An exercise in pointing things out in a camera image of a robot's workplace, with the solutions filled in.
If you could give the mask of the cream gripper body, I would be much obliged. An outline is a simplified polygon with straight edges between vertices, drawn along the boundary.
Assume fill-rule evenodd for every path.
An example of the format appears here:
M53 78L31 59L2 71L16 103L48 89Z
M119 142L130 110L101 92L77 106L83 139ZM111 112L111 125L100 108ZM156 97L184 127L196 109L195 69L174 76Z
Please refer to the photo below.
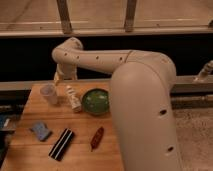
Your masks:
M70 64L58 64L55 74L60 77L60 80L76 80L77 66Z

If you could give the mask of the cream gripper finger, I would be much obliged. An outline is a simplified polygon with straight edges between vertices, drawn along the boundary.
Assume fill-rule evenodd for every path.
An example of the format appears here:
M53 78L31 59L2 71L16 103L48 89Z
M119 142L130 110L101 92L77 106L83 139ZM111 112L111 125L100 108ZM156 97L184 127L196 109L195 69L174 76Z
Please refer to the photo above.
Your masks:
M55 74L54 75L54 85L57 86L57 85L59 85L59 83L60 83L60 77L57 74Z

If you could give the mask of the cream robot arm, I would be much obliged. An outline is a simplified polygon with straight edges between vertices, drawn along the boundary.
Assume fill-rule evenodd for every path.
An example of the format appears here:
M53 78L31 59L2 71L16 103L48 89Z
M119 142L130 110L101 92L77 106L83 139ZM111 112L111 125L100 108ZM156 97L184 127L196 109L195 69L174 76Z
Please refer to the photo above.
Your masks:
M124 171L183 171L170 91L176 68L165 54L141 50L86 51L72 37L52 58L62 79L75 66L107 73L109 103Z

